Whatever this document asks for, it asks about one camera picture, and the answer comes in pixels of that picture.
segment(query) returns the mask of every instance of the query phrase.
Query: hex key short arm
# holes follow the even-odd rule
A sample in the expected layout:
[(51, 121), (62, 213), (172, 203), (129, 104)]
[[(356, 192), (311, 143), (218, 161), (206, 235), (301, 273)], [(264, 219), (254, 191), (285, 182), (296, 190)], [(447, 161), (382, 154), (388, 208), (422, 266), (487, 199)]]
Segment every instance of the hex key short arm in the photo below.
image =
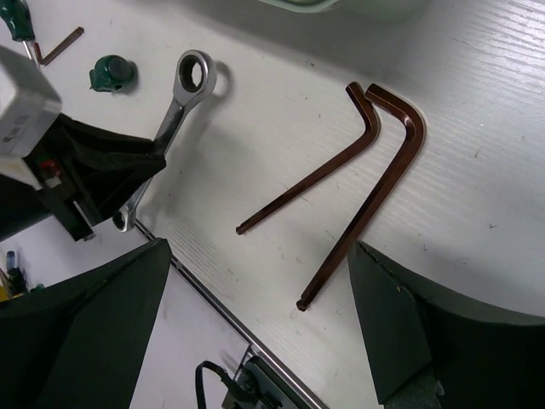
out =
[(351, 83), (347, 86), (347, 93), (353, 104), (358, 109), (359, 114), (365, 122), (365, 132), (349, 147), (338, 153), (334, 158), (317, 168), (313, 173), (294, 185), (292, 188), (278, 196), (270, 204), (255, 213), (251, 218), (237, 227), (237, 234), (246, 233), (255, 225), (261, 223), (272, 213), (287, 205), (291, 200), (306, 192), (319, 181), (329, 176), (343, 165), (350, 162), (365, 149), (367, 149), (376, 139), (380, 129), (380, 123), (376, 116), (375, 109), (365, 99), (364, 91), (358, 83)]
[(297, 307), (301, 311), (308, 308), (336, 268), (339, 267), (339, 264), (347, 255), (350, 244), (364, 231), (371, 218), (379, 210), (384, 200), (392, 192), (401, 176), (418, 154), (424, 142), (426, 132), (424, 121), (415, 108), (376, 84), (372, 84), (365, 91), (365, 97), (401, 121), (406, 129), (405, 139), (386, 172), (384, 172), (361, 209), (356, 213), (356, 216), (302, 293), (301, 299), (297, 302)]

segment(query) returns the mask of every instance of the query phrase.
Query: green plastic object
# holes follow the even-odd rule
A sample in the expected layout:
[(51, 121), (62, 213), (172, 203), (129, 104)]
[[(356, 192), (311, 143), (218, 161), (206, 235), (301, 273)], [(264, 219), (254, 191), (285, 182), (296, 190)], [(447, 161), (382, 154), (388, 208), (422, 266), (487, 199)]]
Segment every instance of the green plastic object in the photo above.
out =
[(116, 92), (135, 79), (135, 65), (119, 55), (106, 55), (89, 72), (91, 89), (97, 92)]
[(0, 0), (0, 17), (8, 26), (14, 41), (34, 41), (31, 12), (21, 0)]

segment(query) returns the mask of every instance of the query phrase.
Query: wood grain texture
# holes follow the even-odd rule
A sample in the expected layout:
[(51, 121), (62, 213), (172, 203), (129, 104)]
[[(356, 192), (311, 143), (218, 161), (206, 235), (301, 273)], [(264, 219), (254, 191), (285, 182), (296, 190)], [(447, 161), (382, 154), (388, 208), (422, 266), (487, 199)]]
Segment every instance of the wood grain texture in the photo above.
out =
[[(544, 5), (438, 0), (384, 24), (254, 0), (29, 3), (45, 48), (85, 27), (44, 71), (65, 112), (96, 126), (152, 137), (180, 54), (223, 63), (217, 96), (184, 125), (140, 217), (331, 407), (377, 407), (346, 263), (309, 311), (295, 301), (402, 127), (380, 112), (368, 152), (246, 236), (235, 227), (361, 133), (343, 91), (353, 80), (389, 88), (427, 121), (420, 156), (362, 239), (471, 297), (545, 314)], [(87, 91), (86, 72), (114, 53), (136, 62), (139, 88)]]

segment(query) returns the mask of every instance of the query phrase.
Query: black cable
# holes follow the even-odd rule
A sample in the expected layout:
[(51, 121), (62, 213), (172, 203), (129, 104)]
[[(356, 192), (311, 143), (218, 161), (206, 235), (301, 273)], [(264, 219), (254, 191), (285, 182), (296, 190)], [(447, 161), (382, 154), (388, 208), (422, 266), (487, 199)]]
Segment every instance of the black cable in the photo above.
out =
[(195, 369), (195, 391), (197, 393), (197, 408), (206, 409), (206, 396), (204, 395), (204, 381), (203, 381), (203, 369), (206, 368), (214, 372), (217, 376), (220, 377), (220, 380), (227, 389), (233, 398), (241, 402), (250, 402), (257, 403), (257, 396), (246, 392), (242, 389), (235, 381), (233, 381), (225, 369), (221, 366), (210, 362), (209, 360), (204, 361), (201, 365), (197, 366)]

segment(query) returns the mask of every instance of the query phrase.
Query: combination wrench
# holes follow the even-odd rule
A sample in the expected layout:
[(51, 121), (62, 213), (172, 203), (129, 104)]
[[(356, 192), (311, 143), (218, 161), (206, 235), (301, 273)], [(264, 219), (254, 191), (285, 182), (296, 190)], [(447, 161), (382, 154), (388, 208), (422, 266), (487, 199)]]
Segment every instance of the combination wrench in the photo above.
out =
[[(195, 66), (201, 70), (198, 84), (193, 81)], [(166, 155), (189, 112), (214, 92), (216, 80), (217, 66), (206, 53), (192, 49), (180, 57), (176, 68), (172, 102), (153, 140), (152, 154)], [(142, 184), (113, 216), (113, 223), (119, 231), (128, 232), (135, 227), (136, 209), (151, 182), (152, 179), (149, 179)]]

